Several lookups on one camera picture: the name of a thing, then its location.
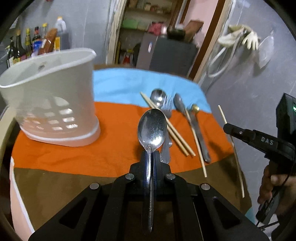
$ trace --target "plastic bag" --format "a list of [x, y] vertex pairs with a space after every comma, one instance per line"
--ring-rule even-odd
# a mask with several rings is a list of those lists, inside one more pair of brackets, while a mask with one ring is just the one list
[[258, 46], [258, 59], [257, 63], [259, 68], [263, 68], [271, 59], [274, 53], [274, 35], [271, 31], [270, 35], [267, 36]]

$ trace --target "chopstick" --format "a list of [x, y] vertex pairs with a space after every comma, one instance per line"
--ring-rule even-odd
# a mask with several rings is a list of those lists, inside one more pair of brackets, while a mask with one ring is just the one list
[[[224, 120], [224, 123], [227, 124], [227, 121], [226, 121], [226, 118], [225, 118], [225, 115], [223, 113], [223, 110], [221, 108], [220, 105], [218, 105], [218, 108], [221, 112], [221, 115], [222, 115], [222, 118]], [[233, 148], [233, 152], [234, 152], [234, 158], [235, 158], [235, 162], [237, 164], [237, 172], [239, 174], [239, 182], [240, 182], [240, 185], [241, 185], [241, 190], [242, 190], [242, 198], [244, 198], [244, 184], [242, 182], [242, 170], [240, 169], [240, 165], [239, 165], [239, 159], [237, 157], [237, 150], [235, 149], [235, 146], [234, 146], [234, 142], [233, 142], [233, 138], [231, 135], [229, 135], [230, 137], [230, 141], [231, 141], [231, 144], [232, 144], [232, 148]]]
[[185, 111], [186, 111], [187, 118], [190, 121], [190, 127], [191, 127], [191, 131], [192, 131], [192, 134], [193, 134], [193, 137], [194, 137], [194, 140], [195, 140], [195, 144], [196, 144], [196, 147], [197, 147], [198, 155], [200, 157], [200, 163], [202, 165], [202, 171], [204, 173], [204, 177], [207, 177], [207, 171], [205, 169], [205, 160], [204, 160], [204, 158], [202, 156], [202, 150], [200, 148], [200, 143], [199, 143], [198, 138], [196, 136], [195, 130], [194, 130], [192, 124], [191, 124], [191, 119], [190, 119], [190, 115], [188, 113], [188, 110], [185, 109]]
[[[144, 100], [147, 102], [147, 104], [154, 109], [159, 109], [148, 97], [147, 95], [145, 95], [143, 92], [140, 92], [141, 96], [144, 98]], [[185, 153], [186, 156], [188, 156], [188, 152], [185, 150], [185, 148], [189, 151], [189, 153], [192, 156], [196, 156], [196, 154], [194, 153], [194, 151], [191, 149], [191, 147], [188, 145], [188, 143], [184, 140], [184, 138], [180, 135], [180, 133], [177, 131], [177, 129], [172, 125], [172, 123], [169, 121], [169, 119], [167, 117], [166, 121], [168, 124], [168, 130], [169, 133], [171, 134], [172, 138], [177, 142], [177, 144], [179, 145], [179, 147], [182, 149], [182, 151]]]

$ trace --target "fork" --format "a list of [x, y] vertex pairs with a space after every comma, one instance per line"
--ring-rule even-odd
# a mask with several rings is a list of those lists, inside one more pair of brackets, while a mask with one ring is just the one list
[[[171, 95], [167, 95], [164, 99], [163, 105], [161, 107], [161, 111], [168, 119], [172, 116], [172, 105], [173, 105], [173, 98]], [[166, 164], [169, 164], [170, 162], [169, 142], [170, 142], [170, 138], [167, 131], [165, 134], [165, 140], [160, 152], [160, 160]]]

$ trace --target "triangular cutout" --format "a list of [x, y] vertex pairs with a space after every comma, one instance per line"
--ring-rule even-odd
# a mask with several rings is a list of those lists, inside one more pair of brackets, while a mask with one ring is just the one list
[[60, 224], [75, 229], [86, 203], [86, 197], [80, 200], [71, 210], [61, 217], [59, 220]]
[[214, 198], [214, 206], [223, 225], [223, 228], [229, 229], [240, 224], [240, 220], [226, 208], [217, 198]]

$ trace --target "tablecloth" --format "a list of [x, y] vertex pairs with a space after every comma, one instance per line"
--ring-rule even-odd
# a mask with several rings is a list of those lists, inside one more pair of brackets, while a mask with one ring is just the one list
[[[173, 142], [170, 168], [187, 182], [207, 182], [243, 214], [251, 208], [246, 183], [241, 198], [231, 144], [211, 114], [199, 86], [169, 74], [138, 69], [111, 68], [93, 74], [96, 115], [101, 134], [84, 147], [65, 147], [28, 139], [21, 131], [11, 162], [12, 218], [17, 234], [28, 240], [38, 229], [92, 182], [102, 185], [129, 171], [143, 151], [137, 140], [140, 117], [148, 110], [140, 91], [147, 96], [155, 88], [172, 96], [178, 92], [187, 107], [197, 104], [196, 115], [212, 159], [204, 178], [198, 155], [185, 157]], [[172, 124], [197, 153], [191, 129], [184, 116], [173, 110]]]

